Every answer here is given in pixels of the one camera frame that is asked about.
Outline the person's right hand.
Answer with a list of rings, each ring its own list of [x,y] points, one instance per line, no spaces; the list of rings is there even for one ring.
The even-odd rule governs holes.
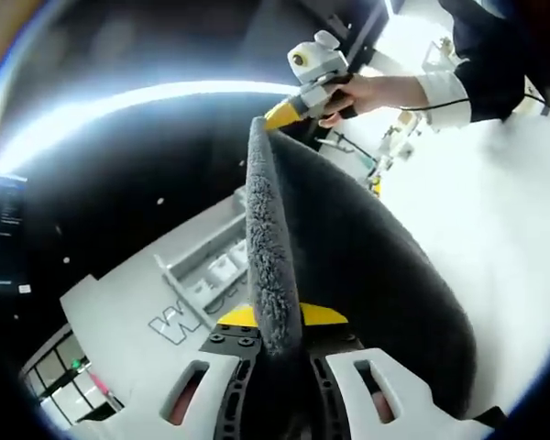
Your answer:
[[[332,94],[340,90],[343,96],[326,104],[318,121],[323,128],[341,122],[344,119],[341,111],[350,107],[359,116],[382,107],[423,108],[429,105],[422,85],[412,76],[366,77],[355,74],[347,83],[329,83],[325,88]]]

